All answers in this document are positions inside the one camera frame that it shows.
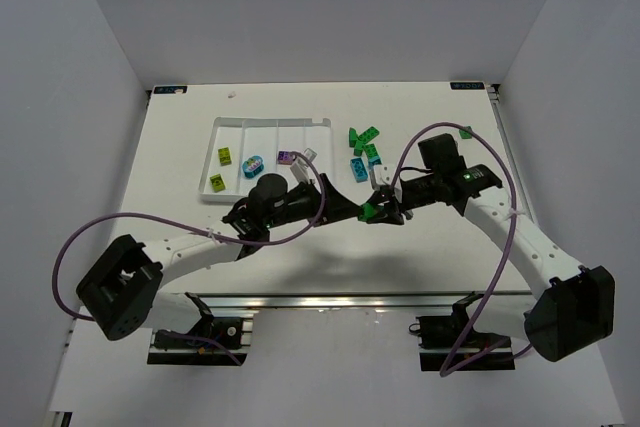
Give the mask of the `green lego piece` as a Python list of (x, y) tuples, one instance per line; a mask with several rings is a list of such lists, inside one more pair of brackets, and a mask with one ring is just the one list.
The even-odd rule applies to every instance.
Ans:
[(380, 207), (366, 202), (360, 206), (360, 213), (358, 215), (358, 221), (368, 223), (373, 219), (380, 211)]

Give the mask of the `teal oval flower lego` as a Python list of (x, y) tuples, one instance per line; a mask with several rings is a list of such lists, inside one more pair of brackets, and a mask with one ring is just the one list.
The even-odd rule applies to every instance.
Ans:
[(245, 178), (252, 179), (264, 170), (264, 160), (261, 156), (255, 155), (247, 158), (242, 163), (242, 173)]

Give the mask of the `purple lego brick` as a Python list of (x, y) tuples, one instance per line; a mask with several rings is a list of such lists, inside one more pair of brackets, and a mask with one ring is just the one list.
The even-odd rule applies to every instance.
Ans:
[(277, 155), (277, 164), (282, 166), (290, 166), (295, 162), (296, 156), (291, 151), (279, 151)]

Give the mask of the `lime green lego brick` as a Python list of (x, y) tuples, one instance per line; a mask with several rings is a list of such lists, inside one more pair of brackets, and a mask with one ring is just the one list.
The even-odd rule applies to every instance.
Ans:
[(218, 159), (221, 166), (228, 166), (232, 164), (231, 151), (228, 147), (222, 147), (218, 149)]

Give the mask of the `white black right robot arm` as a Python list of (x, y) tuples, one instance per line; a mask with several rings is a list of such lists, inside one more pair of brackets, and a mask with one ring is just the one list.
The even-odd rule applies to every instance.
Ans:
[(374, 193), (364, 206), (369, 224), (401, 225), (417, 208), (444, 203), (481, 230), (525, 280), (532, 298), (470, 294), (452, 307), (441, 336), (461, 343), (478, 334), (516, 337), (544, 359), (559, 361), (611, 335), (615, 281), (602, 266), (588, 268), (557, 246), (527, 216), (483, 164), (469, 167), (449, 134), (419, 144), (426, 173), (401, 180), (393, 166), (373, 164)]

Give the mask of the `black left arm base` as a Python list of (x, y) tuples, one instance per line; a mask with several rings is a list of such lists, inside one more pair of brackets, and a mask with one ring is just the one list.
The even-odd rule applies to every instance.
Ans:
[(253, 321), (230, 311), (216, 314), (202, 298), (186, 293), (158, 297), (145, 325), (152, 329), (149, 365), (240, 367)]

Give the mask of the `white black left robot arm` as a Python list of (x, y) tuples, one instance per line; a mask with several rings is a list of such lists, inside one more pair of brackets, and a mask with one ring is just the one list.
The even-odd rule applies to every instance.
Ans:
[(209, 337), (214, 320), (209, 307), (193, 293), (169, 293), (164, 286), (200, 269), (253, 255), (269, 241), (273, 227), (302, 220), (321, 226), (361, 212), (325, 175), (317, 185), (301, 182), (290, 189), (282, 176), (267, 174), (203, 234), (152, 242), (139, 242), (129, 234), (116, 238), (76, 293), (110, 341), (139, 328)]

